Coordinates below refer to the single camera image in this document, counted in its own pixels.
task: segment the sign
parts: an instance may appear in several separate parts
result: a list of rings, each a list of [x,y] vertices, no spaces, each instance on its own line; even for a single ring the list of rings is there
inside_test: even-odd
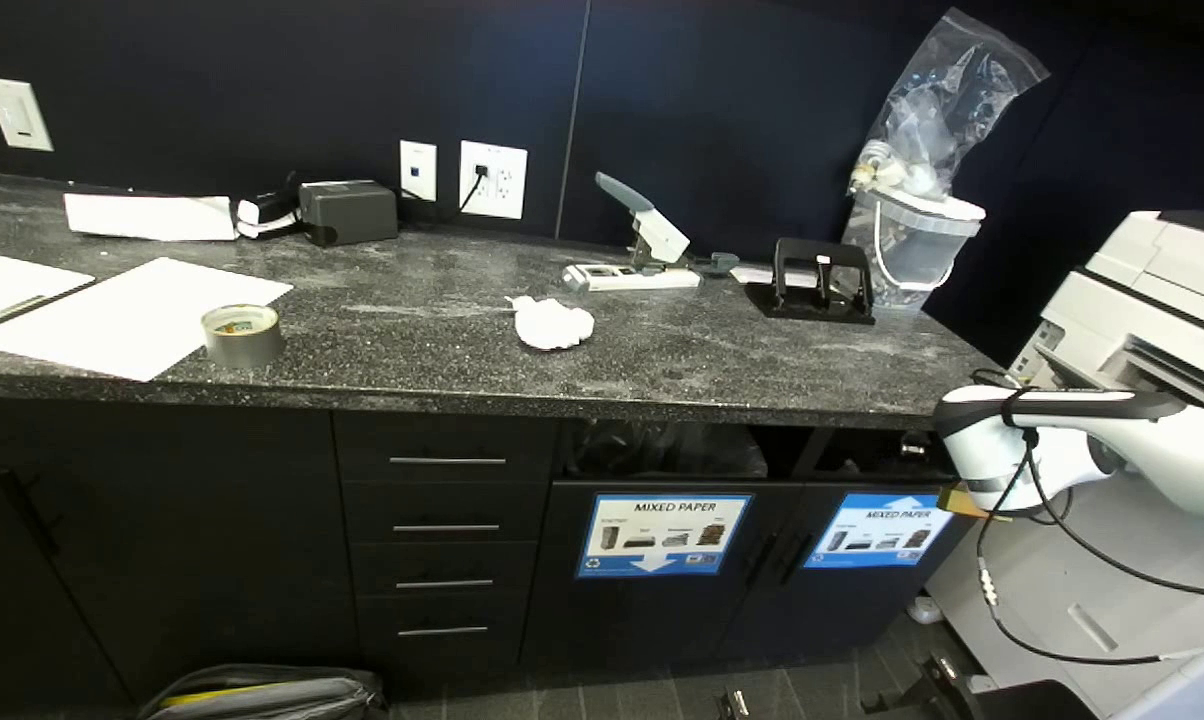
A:
[[[849,491],[804,566],[917,566],[949,521],[935,495]]]
[[[717,574],[754,495],[599,495],[580,574]]]

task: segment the black device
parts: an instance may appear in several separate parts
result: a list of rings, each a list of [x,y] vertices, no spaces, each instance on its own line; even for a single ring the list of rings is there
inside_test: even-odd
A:
[[[316,242],[371,242],[399,234],[396,192],[375,181],[307,181],[299,183],[305,224]]]
[[[788,266],[811,263],[816,289],[794,289]],[[771,242],[771,285],[748,285],[748,298],[764,315],[875,322],[872,263],[853,242],[788,239]]]

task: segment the electrical outlet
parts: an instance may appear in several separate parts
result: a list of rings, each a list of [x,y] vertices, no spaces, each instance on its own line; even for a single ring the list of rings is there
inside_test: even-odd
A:
[[[9,148],[53,150],[37,87],[0,75],[0,130]]]
[[[530,181],[530,150],[509,142],[461,142],[461,211],[470,217],[524,217],[524,181]]]
[[[421,139],[399,139],[399,198],[440,198],[440,148]]]

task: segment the black cabinet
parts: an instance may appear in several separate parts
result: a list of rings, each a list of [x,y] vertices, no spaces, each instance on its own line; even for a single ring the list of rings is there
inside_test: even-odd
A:
[[[330,417],[4,403],[0,470],[136,694],[353,655]]]
[[[872,641],[949,554],[952,521],[921,565],[810,573],[849,491],[942,495],[952,468],[934,439],[844,433],[822,439],[800,479],[714,470],[556,479],[544,521],[524,669],[668,669],[816,651]],[[599,495],[754,495],[717,574],[585,579],[580,554]]]
[[[125,708],[104,651],[0,487],[0,710]]]
[[[337,417],[363,655],[396,683],[517,670],[556,426]]]
[[[942,566],[965,533],[952,521],[917,566],[804,566],[810,546],[834,525],[849,491],[934,495],[944,483],[912,483],[897,474],[822,474],[761,487],[764,543],[740,608],[732,615],[725,651],[811,651],[863,645],[885,633],[921,582]]]
[[[754,491],[748,479],[556,479],[539,566],[531,582],[531,615],[524,633],[524,669],[662,669],[709,659],[725,645],[728,621],[748,586],[757,558],[757,521],[746,514],[719,574],[664,579],[580,579],[599,491]]]

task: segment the white container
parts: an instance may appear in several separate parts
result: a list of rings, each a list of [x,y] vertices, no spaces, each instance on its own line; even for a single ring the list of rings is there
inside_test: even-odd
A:
[[[872,261],[875,304],[921,308],[949,285],[959,249],[985,229],[985,207],[957,197],[905,189],[862,189],[844,242]]]

